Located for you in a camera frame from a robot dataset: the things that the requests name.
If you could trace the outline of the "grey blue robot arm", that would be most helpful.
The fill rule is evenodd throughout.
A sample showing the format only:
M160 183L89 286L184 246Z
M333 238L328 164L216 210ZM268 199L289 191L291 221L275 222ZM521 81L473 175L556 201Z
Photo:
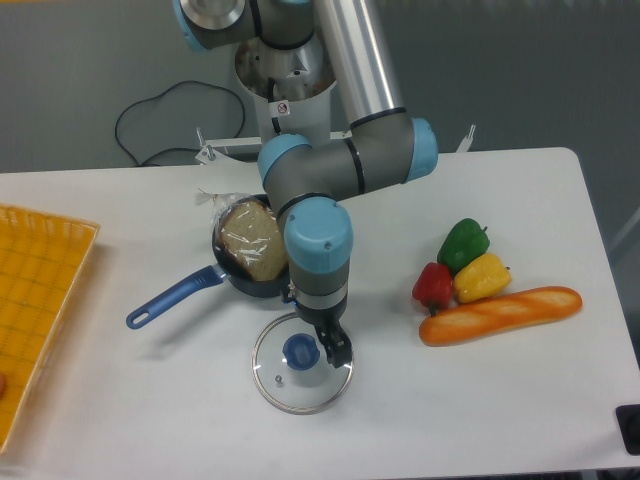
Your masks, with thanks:
M318 56L335 75L350 136L312 146L299 131L277 131L258 156L263 188L284 237L290 299L335 367L352 359L340 325L347 305L353 232L342 201L430 174L438 145L429 123L403 104L373 1L178 1L174 12L195 49L257 40Z

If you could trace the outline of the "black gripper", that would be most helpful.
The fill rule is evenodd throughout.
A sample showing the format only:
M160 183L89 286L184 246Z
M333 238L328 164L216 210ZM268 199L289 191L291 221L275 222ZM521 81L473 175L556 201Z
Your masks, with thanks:
M291 303L300 318L315 326L327 362L334 368L350 363L350 338L339 324L348 296L348 282L306 282L290 280L282 290L284 303Z

